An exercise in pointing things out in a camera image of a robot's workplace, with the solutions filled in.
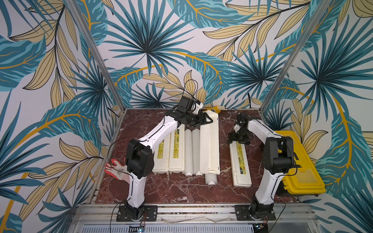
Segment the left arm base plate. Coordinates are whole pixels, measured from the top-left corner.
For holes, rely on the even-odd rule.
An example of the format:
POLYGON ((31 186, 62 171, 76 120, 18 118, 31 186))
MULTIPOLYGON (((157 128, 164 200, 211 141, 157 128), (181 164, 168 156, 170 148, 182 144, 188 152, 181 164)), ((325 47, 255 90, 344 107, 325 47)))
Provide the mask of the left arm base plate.
POLYGON ((145 205, 139 208, 131 206, 121 206, 117 213, 117 222, 145 221, 155 222, 158 214, 158 206, 145 205))

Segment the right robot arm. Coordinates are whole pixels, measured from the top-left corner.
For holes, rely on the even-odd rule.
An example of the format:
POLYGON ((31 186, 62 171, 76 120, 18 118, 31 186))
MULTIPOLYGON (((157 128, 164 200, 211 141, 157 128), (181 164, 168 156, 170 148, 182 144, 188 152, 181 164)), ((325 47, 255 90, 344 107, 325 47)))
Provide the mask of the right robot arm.
POLYGON ((289 136, 276 133, 262 120, 245 114, 238 114, 234 131, 228 135, 228 145, 232 159, 232 171, 236 183, 239 177, 248 175, 248 161, 245 145, 256 136, 264 144, 262 165, 264 173, 253 202, 257 206, 270 206, 281 180, 295 167, 293 140, 289 136))

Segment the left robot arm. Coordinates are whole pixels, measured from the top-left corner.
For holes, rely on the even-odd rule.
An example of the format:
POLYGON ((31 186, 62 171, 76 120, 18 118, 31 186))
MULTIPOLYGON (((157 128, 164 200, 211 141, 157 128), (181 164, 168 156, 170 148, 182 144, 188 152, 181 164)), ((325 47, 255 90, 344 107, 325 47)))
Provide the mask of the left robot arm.
POLYGON ((208 112, 198 114, 180 113, 176 110, 166 112, 163 119, 141 139, 131 139, 127 147, 126 165, 130 173, 130 190, 127 204, 135 209, 145 202, 144 189, 146 177, 154 166, 154 149, 174 132, 180 125, 187 127, 209 125, 217 122, 208 112))

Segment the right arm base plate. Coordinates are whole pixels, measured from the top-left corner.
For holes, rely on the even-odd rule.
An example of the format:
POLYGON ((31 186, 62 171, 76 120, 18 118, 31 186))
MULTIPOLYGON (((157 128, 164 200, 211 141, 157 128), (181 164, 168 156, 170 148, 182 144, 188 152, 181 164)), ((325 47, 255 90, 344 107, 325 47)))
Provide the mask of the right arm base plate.
POLYGON ((247 220, 276 220, 275 212, 271 205, 235 205, 235 214, 238 221, 247 220))

